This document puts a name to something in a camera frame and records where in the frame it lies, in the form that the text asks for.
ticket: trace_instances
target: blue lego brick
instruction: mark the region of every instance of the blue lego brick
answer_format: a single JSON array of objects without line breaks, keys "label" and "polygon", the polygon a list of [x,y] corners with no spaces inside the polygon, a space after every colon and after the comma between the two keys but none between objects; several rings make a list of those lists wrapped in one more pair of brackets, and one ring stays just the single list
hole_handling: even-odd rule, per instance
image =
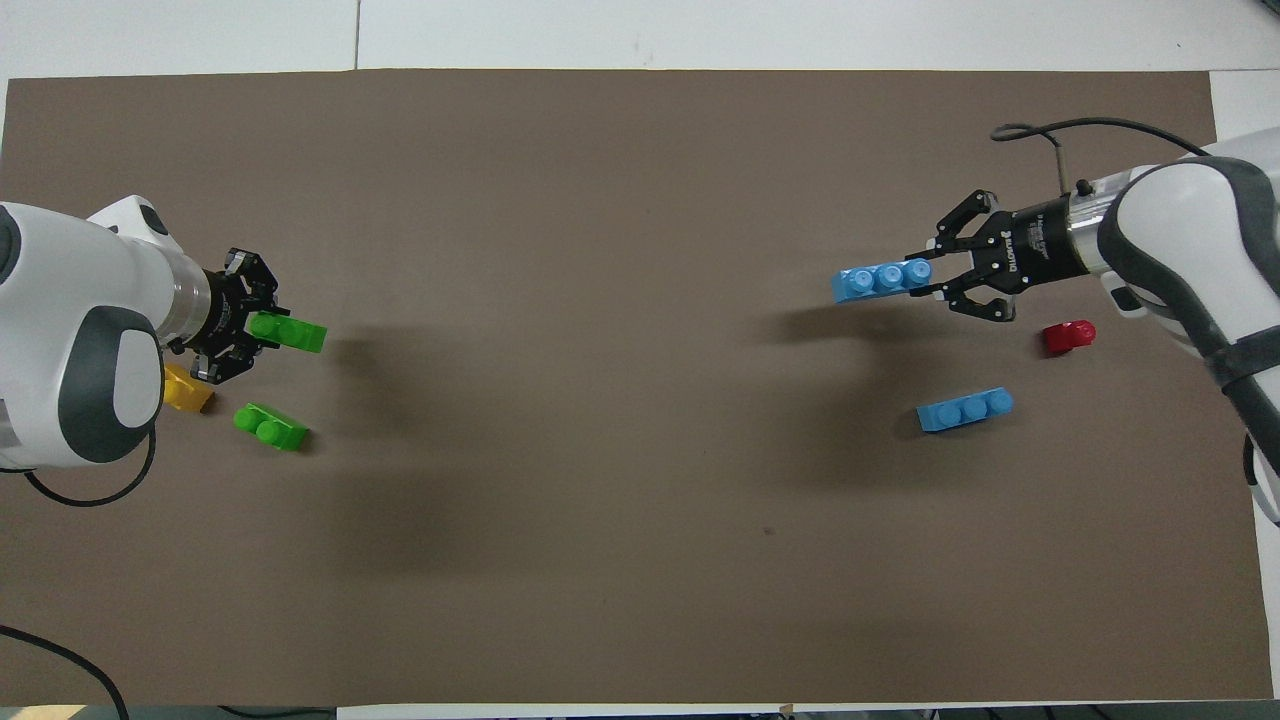
[{"label": "blue lego brick", "polygon": [[928,260],[902,260],[882,263],[865,268],[840,270],[831,278],[831,290],[836,302],[852,302],[872,297],[888,297],[909,290],[929,284],[933,265]]},{"label": "blue lego brick", "polygon": [[927,433],[950,430],[969,423],[1004,415],[1014,409],[1014,396],[1002,387],[984,389],[955,400],[922,405],[915,409],[920,427]]}]

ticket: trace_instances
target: green lego brick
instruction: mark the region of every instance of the green lego brick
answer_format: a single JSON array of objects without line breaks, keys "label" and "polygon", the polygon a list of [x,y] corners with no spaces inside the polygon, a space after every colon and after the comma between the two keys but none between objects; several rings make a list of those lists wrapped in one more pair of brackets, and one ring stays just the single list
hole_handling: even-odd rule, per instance
[{"label": "green lego brick", "polygon": [[320,348],[324,347],[324,336],[328,333],[329,329],[324,325],[303,323],[274,313],[257,313],[248,322],[248,334],[257,340],[297,347],[307,352],[320,352]]},{"label": "green lego brick", "polygon": [[257,439],[276,450],[297,450],[307,434],[307,427],[302,423],[256,402],[237,410],[232,421],[237,428],[253,433]]}]

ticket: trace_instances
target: yellow lego brick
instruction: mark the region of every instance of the yellow lego brick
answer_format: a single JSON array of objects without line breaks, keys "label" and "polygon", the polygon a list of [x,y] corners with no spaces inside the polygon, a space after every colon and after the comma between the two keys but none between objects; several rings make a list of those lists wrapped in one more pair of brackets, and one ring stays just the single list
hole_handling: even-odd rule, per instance
[{"label": "yellow lego brick", "polygon": [[164,401],[177,410],[200,413],[214,396],[214,388],[192,378],[179,365],[164,365]]}]

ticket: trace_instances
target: brown paper sheet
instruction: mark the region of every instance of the brown paper sheet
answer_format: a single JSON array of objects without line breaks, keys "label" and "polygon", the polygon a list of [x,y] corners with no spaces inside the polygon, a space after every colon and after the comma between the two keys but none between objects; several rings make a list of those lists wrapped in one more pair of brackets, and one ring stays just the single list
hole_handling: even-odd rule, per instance
[{"label": "brown paper sheet", "polygon": [[[15,81],[0,196],[143,195],[330,332],[165,409],[127,501],[0,483],[0,619],[138,705],[1267,696],[1242,427],[1155,323],[1089,278],[1005,325],[831,305],[974,188],[1056,195],[993,126],[1087,114],[1213,140],[1202,73]],[[1062,140],[1079,177],[1178,155]],[[993,386],[1011,415],[919,432]],[[247,401],[310,447],[239,433]],[[0,703],[104,701],[0,643]]]}]

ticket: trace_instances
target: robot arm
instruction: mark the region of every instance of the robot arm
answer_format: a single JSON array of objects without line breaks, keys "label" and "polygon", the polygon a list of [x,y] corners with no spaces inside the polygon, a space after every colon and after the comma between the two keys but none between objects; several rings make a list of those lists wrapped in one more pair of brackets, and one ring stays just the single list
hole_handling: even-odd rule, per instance
[{"label": "robot arm", "polygon": [[154,428],[161,347],[220,383],[262,347],[252,311],[288,314],[261,259],[205,272],[131,196],[81,220],[0,204],[0,469],[110,462]]},{"label": "robot arm", "polygon": [[[1014,319],[1028,287],[1100,275],[1124,315],[1155,315],[1202,357],[1231,401],[1275,487],[1280,465],[1280,128],[1219,142],[1207,156],[1142,167],[1014,213],[970,193],[911,258],[969,252],[970,270],[911,291],[993,322]],[[991,217],[972,237],[965,224]],[[968,290],[1006,293],[979,305]],[[1268,515],[1280,520],[1272,509]]]}]

